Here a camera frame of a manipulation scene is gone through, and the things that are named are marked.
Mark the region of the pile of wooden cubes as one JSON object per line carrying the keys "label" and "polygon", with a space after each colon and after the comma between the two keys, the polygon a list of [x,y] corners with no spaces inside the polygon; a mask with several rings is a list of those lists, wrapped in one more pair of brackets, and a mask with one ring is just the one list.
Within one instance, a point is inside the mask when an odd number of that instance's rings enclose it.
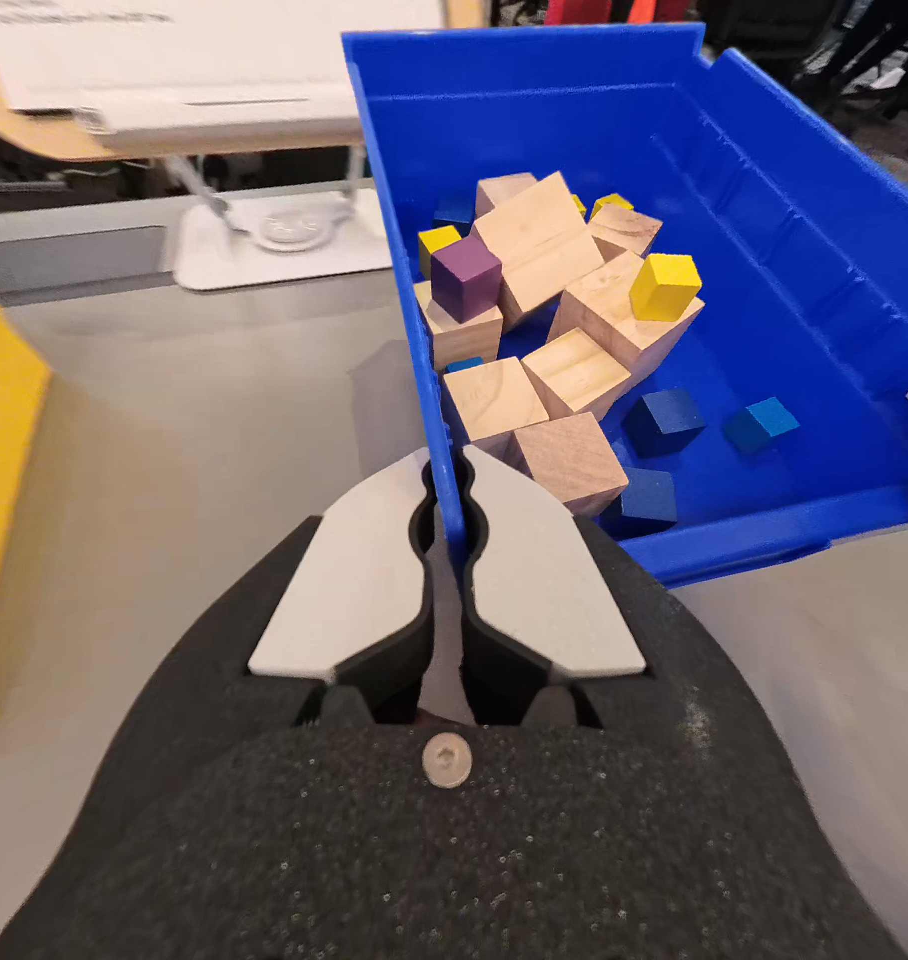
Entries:
{"label": "pile of wooden cubes", "polygon": [[601,426],[700,315],[688,256],[650,253],[661,223],[627,214],[592,233],[560,173],[482,210],[471,231],[431,246],[412,287],[409,330],[443,530],[468,533],[453,449],[518,468],[616,540],[678,521],[673,474],[624,465]]}

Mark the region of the black office chair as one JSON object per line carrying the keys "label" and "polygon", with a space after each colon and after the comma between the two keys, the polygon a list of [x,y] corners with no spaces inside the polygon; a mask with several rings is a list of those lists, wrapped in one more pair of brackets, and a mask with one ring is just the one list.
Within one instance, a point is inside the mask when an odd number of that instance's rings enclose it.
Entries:
{"label": "black office chair", "polygon": [[702,5],[707,44],[736,50],[815,111],[829,111],[855,78],[908,42],[908,1],[733,1]]}

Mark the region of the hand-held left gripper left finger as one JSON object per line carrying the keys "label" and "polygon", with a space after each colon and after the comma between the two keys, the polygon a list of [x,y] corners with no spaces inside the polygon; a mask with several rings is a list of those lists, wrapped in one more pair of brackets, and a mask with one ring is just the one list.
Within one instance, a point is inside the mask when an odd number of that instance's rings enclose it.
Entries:
{"label": "hand-held left gripper left finger", "polygon": [[365,478],[323,514],[247,667],[333,683],[337,669],[413,623],[427,575],[411,523],[428,499],[420,448]]}

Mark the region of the wooden sign board on stand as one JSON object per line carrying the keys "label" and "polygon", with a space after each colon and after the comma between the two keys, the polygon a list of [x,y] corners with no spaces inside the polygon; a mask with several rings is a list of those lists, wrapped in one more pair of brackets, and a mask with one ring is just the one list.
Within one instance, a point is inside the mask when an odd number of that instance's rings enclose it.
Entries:
{"label": "wooden sign board on stand", "polygon": [[[194,196],[169,247],[195,293],[385,270],[341,35],[487,24],[486,2],[0,2],[0,138],[61,162],[154,159]],[[345,147],[344,185],[221,200],[188,157]]]}

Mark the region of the blue plastic bin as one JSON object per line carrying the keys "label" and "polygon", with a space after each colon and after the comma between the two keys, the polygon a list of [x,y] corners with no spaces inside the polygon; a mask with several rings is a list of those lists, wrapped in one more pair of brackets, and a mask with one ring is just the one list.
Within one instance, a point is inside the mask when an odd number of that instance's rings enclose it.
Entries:
{"label": "blue plastic bin", "polygon": [[697,23],[342,35],[388,234],[439,525],[470,546],[413,295],[418,232],[480,179],[623,193],[694,258],[664,362],[708,425],[656,462],[678,522],[625,542],[672,589],[908,524],[908,189]]}

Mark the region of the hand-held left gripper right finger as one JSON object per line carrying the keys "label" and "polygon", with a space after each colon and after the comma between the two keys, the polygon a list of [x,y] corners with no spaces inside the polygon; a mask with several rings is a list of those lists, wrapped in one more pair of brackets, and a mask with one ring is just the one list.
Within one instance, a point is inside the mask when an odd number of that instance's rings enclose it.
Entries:
{"label": "hand-held left gripper right finger", "polygon": [[642,674],[645,657],[569,509],[475,445],[460,455],[478,671],[495,683],[500,663],[515,676],[530,666],[536,687]]}

